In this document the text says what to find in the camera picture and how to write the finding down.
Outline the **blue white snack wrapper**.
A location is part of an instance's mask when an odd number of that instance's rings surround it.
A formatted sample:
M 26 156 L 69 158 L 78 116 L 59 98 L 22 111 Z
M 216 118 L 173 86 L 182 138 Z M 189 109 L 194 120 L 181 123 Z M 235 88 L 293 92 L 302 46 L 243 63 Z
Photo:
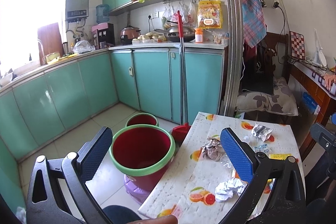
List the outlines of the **blue white snack wrapper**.
M 255 153 L 263 152 L 265 154 L 270 154 L 272 152 L 271 148 L 266 143 L 262 143 L 260 145 L 254 146 L 253 150 Z

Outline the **teal kitchen base cabinets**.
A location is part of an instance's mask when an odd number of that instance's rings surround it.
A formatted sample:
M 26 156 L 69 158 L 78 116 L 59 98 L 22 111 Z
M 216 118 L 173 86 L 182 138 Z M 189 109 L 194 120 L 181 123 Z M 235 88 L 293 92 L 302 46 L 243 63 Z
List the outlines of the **teal kitchen base cabinets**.
M 178 50 L 92 53 L 13 80 L 1 89 L 2 147 L 20 160 L 117 103 L 178 123 Z

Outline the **silver foil wrapper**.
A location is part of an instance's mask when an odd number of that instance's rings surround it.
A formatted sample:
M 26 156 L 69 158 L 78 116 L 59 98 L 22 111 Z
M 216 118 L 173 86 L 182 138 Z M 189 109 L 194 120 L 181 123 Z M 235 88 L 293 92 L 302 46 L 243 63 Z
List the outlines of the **silver foil wrapper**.
M 254 137 L 261 139 L 262 141 L 267 141 L 272 133 L 272 129 L 261 124 L 256 124 L 251 133 Z

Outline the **yellow orange snack wrapper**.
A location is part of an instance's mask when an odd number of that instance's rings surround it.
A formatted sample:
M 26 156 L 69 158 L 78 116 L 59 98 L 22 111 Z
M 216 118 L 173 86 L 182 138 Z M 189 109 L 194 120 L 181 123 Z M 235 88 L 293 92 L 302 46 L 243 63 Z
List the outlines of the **yellow orange snack wrapper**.
M 288 156 L 291 156 L 290 153 L 272 153 L 269 155 L 270 159 L 275 159 L 275 160 L 286 160 Z

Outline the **large red green-rimmed bucket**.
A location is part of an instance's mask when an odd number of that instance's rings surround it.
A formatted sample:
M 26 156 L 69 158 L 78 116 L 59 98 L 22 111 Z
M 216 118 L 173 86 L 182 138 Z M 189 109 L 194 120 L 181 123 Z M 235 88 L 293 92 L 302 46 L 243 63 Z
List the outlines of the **large red green-rimmed bucket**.
M 110 156 L 114 166 L 137 187 L 151 192 L 167 171 L 175 140 L 166 130 L 149 124 L 127 126 L 113 136 Z

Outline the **floral seat cushion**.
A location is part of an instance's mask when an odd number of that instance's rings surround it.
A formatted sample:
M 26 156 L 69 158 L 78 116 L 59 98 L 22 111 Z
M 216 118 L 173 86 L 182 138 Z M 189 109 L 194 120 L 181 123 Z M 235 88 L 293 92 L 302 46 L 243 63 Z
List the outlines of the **floral seat cushion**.
M 295 97 L 284 77 L 273 79 L 273 94 L 263 92 L 242 92 L 236 101 L 239 112 L 265 111 L 271 114 L 298 116 Z

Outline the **brown wooden side table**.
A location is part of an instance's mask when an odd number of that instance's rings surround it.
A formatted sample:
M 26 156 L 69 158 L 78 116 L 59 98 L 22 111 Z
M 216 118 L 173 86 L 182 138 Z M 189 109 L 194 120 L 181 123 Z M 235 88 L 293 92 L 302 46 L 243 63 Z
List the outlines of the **brown wooden side table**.
M 299 92 L 299 98 L 307 92 L 320 107 L 318 114 L 313 118 L 303 113 L 293 117 L 290 122 L 299 146 L 299 154 L 301 159 L 305 160 L 316 143 L 309 135 L 309 128 L 315 122 L 327 125 L 330 116 L 335 112 L 335 97 L 324 88 L 323 78 L 302 63 L 295 62 L 289 65 L 289 74 L 299 83 L 299 87 L 303 88 Z

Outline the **small red green-rimmed bucket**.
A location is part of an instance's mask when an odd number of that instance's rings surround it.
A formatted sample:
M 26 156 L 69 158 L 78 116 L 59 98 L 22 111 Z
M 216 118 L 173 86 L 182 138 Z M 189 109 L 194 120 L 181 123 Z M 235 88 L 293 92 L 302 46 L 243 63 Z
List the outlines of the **small red green-rimmed bucket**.
M 149 124 L 153 126 L 159 126 L 159 121 L 155 116 L 149 113 L 137 113 L 131 116 L 127 122 L 126 127 L 137 124 Z

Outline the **clear plastic bag on counter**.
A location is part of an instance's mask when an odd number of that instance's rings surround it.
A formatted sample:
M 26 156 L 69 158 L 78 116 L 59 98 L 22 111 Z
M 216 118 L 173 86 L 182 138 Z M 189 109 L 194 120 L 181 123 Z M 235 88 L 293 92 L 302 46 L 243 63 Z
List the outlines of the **clear plastic bag on counter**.
M 73 52 L 77 54 L 83 54 L 87 52 L 95 51 L 96 48 L 90 42 L 86 40 L 78 41 L 75 46 L 73 47 Z

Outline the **pink black water dispenser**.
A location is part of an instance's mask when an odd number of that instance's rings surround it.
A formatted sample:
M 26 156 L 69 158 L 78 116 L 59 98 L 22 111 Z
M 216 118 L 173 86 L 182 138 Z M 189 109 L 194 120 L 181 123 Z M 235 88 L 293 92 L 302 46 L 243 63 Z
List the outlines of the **pink black water dispenser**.
M 114 25 L 100 23 L 91 27 L 93 45 L 97 50 L 115 46 Z

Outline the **orange lidded jar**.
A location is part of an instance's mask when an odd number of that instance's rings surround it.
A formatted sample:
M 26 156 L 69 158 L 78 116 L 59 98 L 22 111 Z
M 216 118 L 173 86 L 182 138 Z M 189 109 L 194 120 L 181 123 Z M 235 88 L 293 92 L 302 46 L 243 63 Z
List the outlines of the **orange lidded jar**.
M 202 43 L 203 42 L 203 29 L 196 28 L 195 29 L 195 43 Z

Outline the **plaid hanging towel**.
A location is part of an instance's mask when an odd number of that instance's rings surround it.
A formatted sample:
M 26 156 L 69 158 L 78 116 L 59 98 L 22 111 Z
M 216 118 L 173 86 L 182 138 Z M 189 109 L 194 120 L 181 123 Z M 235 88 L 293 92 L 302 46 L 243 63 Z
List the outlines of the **plaid hanging towel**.
M 266 36 L 264 12 L 260 0 L 241 0 L 244 40 L 250 48 Z

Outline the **black wok with lid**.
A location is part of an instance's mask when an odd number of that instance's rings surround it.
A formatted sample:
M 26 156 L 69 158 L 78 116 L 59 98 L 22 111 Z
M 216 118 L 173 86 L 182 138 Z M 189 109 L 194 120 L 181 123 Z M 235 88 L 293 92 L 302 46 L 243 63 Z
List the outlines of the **black wok with lid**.
M 195 39 L 195 30 L 189 26 L 182 26 L 183 38 L 185 42 L 191 42 Z M 179 28 L 178 26 L 172 26 L 167 30 L 154 29 L 155 32 L 164 34 L 170 42 L 180 42 Z

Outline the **yellow snack package hanging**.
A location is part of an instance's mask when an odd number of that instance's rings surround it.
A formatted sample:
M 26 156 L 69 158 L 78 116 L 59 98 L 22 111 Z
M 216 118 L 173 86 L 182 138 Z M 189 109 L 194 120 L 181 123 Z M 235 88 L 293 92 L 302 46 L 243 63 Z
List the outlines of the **yellow snack package hanging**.
M 218 0 L 200 1 L 198 4 L 198 27 L 220 29 L 223 23 L 222 2 Z

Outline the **blue water bottle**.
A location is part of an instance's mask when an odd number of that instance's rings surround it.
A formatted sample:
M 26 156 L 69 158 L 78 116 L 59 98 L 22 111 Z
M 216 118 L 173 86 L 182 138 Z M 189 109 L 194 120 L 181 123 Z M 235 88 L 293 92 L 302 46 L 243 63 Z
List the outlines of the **blue water bottle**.
M 97 24 L 109 22 L 109 5 L 101 4 L 96 6 L 96 22 Z

